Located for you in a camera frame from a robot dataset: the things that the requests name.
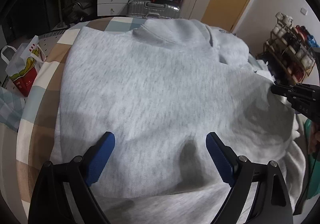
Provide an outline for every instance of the shoe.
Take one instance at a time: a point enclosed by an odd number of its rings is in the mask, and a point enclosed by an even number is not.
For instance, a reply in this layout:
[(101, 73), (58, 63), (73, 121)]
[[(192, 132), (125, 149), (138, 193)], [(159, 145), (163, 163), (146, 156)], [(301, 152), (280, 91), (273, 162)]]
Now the shoe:
[(286, 52), (284, 52), (284, 53), (282, 54), (282, 60), (281, 60), (281, 62), (282, 62), (282, 64), (283, 64), (285, 67), (287, 67), (287, 66), (289, 66), (289, 65), (292, 63), (292, 59), (291, 59), (291, 57), (290, 57)]
[(293, 63), (292, 78), (295, 82), (300, 82), (303, 79), (304, 71), (296, 63)]
[(276, 14), (276, 18), (277, 18), (278, 20), (282, 21), (283, 18), (284, 18), (284, 14), (281, 13), (281, 12), (278, 12), (278, 13)]
[(281, 38), (281, 41), (287, 46), (289, 42), (292, 41), (293, 35), (291, 33), (285, 33)]
[(282, 29), (282, 26), (279, 24), (276, 24), (276, 26), (273, 28), (272, 31), (275, 35), (277, 35), (281, 29)]
[(285, 30), (285, 28), (282, 28), (279, 33), (278, 33), (278, 37), (281, 38), (283, 37), (285, 34), (287, 33), (287, 30)]
[(306, 29), (305, 26), (301, 26), (300, 29), (301, 29), (301, 30), (304, 32), (304, 34), (307, 36), (307, 37), (305, 37), (305, 39), (307, 39), (308, 36), (311, 35), (311, 34), (309, 33), (309, 31)]
[(292, 38), (291, 42), (289, 42), (289, 49), (293, 52), (293, 54), (296, 54), (300, 49), (301, 40), (295, 40)]
[(293, 28), (296, 34), (301, 38), (302, 41), (307, 39), (307, 34), (305, 34), (300, 26), (296, 26)]
[(308, 55), (305, 55), (301, 59), (301, 63), (305, 67), (305, 69), (308, 70), (313, 65), (313, 60)]
[(293, 27), (293, 18), (287, 15), (284, 15), (282, 22), (289, 28)]
[(274, 47), (272, 46), (272, 44), (274, 43), (274, 40), (272, 39), (269, 39), (265, 42), (266, 46), (268, 46), (273, 52), (275, 52), (275, 49)]
[(300, 60), (304, 55), (304, 50), (300, 48), (300, 50), (296, 53), (296, 57)]

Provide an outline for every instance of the bed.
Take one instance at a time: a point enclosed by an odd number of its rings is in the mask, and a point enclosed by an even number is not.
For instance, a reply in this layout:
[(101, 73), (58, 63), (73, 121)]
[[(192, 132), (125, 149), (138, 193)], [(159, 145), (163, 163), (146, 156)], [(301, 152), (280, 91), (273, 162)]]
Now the bed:
[[(39, 72), (26, 103), (17, 137), (17, 176), (20, 197), (26, 216), (30, 207), (33, 188), (42, 164), (50, 158), (54, 144), (54, 130), (58, 115), (60, 85), (65, 61), (81, 27), (86, 26), (101, 31), (118, 34), (140, 27), (145, 19), (108, 17), (90, 22), (82, 22), (67, 30), (53, 47)], [(259, 67), (254, 57), (249, 62)], [(307, 145), (300, 120), (301, 137), (297, 140), (307, 159)], [(308, 180), (306, 170), (304, 188)], [(302, 209), (297, 205), (296, 212)]]

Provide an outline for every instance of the wooden shelf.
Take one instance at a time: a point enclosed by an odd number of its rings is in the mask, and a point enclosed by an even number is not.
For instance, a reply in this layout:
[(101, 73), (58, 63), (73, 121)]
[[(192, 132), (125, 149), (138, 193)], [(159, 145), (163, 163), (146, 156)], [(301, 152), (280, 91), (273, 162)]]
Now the wooden shelf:
[(297, 34), (297, 32), (294, 29), (289, 28), (289, 30), (293, 35), (295, 35), (298, 39), (300, 39), (301, 42), (306, 46), (306, 42), (301, 38), (301, 36), (299, 34)]
[(304, 67), (304, 65), (302, 64), (301, 60), (299, 60), (296, 55), (290, 50), (290, 48), (282, 41), (282, 39), (280, 37), (278, 37), (278, 35), (276, 35), (273, 31), (271, 31), (271, 35), (274, 35), (284, 46), (285, 46), (285, 49), (284, 51), (291, 57), (291, 59), (293, 59), (294, 62), (296, 62), (300, 67), (301, 69), (303, 69), (303, 71), (305, 72), (305, 74), (307, 74), (308, 76), (310, 75), (314, 65), (315, 65), (315, 61), (313, 63), (313, 65), (309, 68), (309, 69), (306, 69)]
[(291, 84), (295, 85), (297, 82), (295, 82), (295, 80), (292, 78), (292, 75), (288, 72), (287, 68), (283, 65), (283, 63), (281, 62), (281, 60), (277, 57), (277, 55), (275, 54), (275, 52), (266, 44), (263, 44), (266, 49), (269, 51), (269, 53), (272, 54), (272, 56), (276, 59), (276, 61), (278, 62), (278, 64), (281, 66), (281, 68), (284, 70), (285, 74), (288, 77), (288, 80)]

